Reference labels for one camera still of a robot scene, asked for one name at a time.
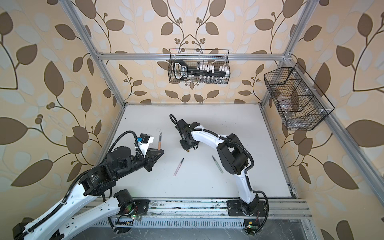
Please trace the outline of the brown fountain pen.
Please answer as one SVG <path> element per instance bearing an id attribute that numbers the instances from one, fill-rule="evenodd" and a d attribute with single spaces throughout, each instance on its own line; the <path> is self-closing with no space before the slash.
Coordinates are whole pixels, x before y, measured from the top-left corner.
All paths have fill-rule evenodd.
<path id="1" fill-rule="evenodd" d="M 159 141 L 158 141 L 158 150 L 160 151 L 162 149 L 162 133 L 159 135 Z"/>

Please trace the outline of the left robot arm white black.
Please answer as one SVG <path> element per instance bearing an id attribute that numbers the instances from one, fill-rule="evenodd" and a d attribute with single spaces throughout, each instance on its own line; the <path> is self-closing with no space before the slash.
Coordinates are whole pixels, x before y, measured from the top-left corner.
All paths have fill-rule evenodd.
<path id="1" fill-rule="evenodd" d="M 135 155 L 129 147 L 117 147 L 117 141 L 127 134 L 134 137 Z M 135 205 L 128 190 L 115 193 L 94 209 L 78 214 L 85 205 L 104 196 L 118 180 L 140 169 L 150 172 L 164 154 L 162 149 L 150 148 L 154 138 L 147 134 L 137 136 L 133 131 L 122 133 L 114 141 L 106 156 L 97 166 L 81 173 L 73 180 L 62 200 L 36 220 L 22 222 L 13 228 L 15 240 L 70 240 L 100 220 L 129 211 L 136 214 Z"/>

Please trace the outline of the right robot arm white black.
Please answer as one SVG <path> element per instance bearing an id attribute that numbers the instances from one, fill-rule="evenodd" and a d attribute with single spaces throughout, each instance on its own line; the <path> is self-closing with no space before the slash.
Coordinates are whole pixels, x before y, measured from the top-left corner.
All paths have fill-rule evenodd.
<path id="1" fill-rule="evenodd" d="M 170 119 L 181 136 L 180 144 L 185 151 L 196 150 L 200 143 L 217 150 L 222 166 L 236 179 L 240 210 L 244 215 L 254 216 L 264 212 L 268 216 L 267 195 L 253 190 L 248 176 L 248 171 L 255 165 L 254 159 L 237 135 L 219 135 L 197 122 L 188 124 L 183 119 L 177 120 L 172 114 Z"/>

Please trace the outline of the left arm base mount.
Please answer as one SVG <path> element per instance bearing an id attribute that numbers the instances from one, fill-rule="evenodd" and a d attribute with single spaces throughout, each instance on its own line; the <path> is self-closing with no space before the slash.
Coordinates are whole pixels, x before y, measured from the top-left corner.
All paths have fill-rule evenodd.
<path id="1" fill-rule="evenodd" d="M 118 215 L 143 215 L 149 210 L 150 200 L 148 199 L 134 199 L 123 203 L 120 207 Z"/>

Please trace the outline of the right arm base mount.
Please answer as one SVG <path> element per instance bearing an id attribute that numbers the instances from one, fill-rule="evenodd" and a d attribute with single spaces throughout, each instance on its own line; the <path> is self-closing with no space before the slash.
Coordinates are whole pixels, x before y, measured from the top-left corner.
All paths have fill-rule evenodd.
<path id="1" fill-rule="evenodd" d="M 255 200 L 249 204 L 241 200 L 228 200 L 228 215 L 230 217 L 265 217 L 267 206 L 265 201 Z"/>

